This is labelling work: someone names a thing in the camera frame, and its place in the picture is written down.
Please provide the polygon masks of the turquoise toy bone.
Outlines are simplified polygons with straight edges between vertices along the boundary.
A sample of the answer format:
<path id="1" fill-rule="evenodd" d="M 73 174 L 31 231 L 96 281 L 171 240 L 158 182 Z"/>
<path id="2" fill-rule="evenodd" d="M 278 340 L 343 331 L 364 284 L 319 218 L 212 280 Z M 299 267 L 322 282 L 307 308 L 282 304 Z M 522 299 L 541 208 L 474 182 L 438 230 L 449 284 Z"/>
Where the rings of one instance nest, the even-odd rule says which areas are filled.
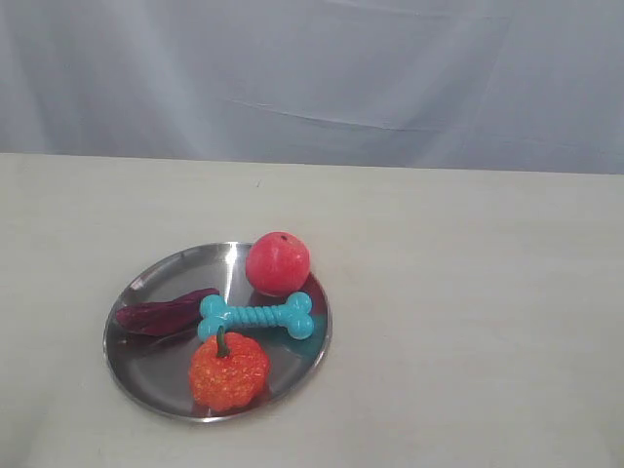
<path id="1" fill-rule="evenodd" d="M 205 342 L 220 329 L 284 328 L 290 337 L 303 340 L 315 330 L 311 310 L 312 300 L 305 292 L 294 292 L 285 303 L 267 306 L 228 305 L 220 295 L 211 294 L 200 302 L 197 335 Z"/>

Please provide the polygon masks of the red apple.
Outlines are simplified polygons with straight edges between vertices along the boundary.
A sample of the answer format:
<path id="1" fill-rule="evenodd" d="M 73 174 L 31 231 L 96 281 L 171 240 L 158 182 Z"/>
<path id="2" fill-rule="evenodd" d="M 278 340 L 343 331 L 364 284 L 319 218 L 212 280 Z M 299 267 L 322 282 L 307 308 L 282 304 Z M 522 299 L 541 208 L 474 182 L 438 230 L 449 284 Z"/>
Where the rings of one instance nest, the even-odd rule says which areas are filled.
<path id="1" fill-rule="evenodd" d="M 270 232 L 259 238 L 246 258 L 246 276 L 264 295 L 286 296 L 298 291 L 310 274 L 310 253 L 288 232 Z"/>

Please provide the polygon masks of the white backdrop cloth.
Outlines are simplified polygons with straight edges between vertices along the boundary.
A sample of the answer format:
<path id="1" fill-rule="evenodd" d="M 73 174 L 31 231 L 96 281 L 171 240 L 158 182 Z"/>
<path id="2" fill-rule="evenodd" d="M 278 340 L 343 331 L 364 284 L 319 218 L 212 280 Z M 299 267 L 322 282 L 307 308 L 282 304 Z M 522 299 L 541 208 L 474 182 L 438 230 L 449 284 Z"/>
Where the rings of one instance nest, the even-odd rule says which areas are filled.
<path id="1" fill-rule="evenodd" d="M 5 152 L 619 174 L 619 1 L 5 1 Z"/>

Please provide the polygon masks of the round stainless steel plate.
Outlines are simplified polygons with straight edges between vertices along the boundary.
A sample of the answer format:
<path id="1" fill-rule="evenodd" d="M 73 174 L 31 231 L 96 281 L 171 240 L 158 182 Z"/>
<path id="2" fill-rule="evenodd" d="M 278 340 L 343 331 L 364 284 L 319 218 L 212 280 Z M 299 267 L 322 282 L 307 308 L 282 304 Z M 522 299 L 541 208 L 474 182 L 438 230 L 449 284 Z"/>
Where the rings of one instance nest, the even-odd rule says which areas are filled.
<path id="1" fill-rule="evenodd" d="M 185 293 L 213 287 L 232 305 L 276 305 L 277 297 L 255 292 L 245 274 L 250 244 L 213 243 L 173 253 L 148 267 L 120 293 L 108 315 L 103 352 L 115 382 L 134 402 L 167 417 L 194 423 L 213 423 L 266 408 L 298 390 L 319 368 L 332 337 L 332 313 L 327 295 L 315 275 L 302 289 L 312 301 L 315 330 L 296 340 L 282 329 L 250 329 L 267 353 L 271 371 L 262 392 L 246 407 L 218 413 L 197 405 L 188 381 L 192 354 L 200 345 L 197 326 L 189 324 L 173 334 L 148 336 L 120 325 L 116 312 L 124 306 L 162 302 Z"/>

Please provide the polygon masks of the purple sweet potato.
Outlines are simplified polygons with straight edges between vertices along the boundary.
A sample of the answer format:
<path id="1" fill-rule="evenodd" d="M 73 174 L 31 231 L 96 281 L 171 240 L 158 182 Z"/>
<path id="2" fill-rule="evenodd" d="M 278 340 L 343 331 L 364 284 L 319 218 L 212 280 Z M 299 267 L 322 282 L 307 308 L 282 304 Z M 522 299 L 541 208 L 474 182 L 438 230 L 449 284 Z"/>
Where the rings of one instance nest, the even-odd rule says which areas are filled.
<path id="1" fill-rule="evenodd" d="M 213 294 L 219 294 L 219 291 L 207 288 L 188 292 L 170 301 L 128 305 L 115 312 L 115 319 L 130 333 L 154 337 L 167 336 L 197 323 L 200 318 L 201 301 Z"/>

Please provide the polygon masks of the orange toy pumpkin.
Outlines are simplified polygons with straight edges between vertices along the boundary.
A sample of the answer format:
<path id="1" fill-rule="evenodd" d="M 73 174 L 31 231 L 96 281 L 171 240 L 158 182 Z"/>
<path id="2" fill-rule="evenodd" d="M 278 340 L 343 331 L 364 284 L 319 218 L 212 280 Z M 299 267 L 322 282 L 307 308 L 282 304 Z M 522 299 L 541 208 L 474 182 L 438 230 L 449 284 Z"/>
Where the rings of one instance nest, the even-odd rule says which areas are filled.
<path id="1" fill-rule="evenodd" d="M 270 359 L 257 341 L 220 327 L 191 357 L 191 395 L 215 412 L 243 408 L 264 390 L 270 370 Z"/>

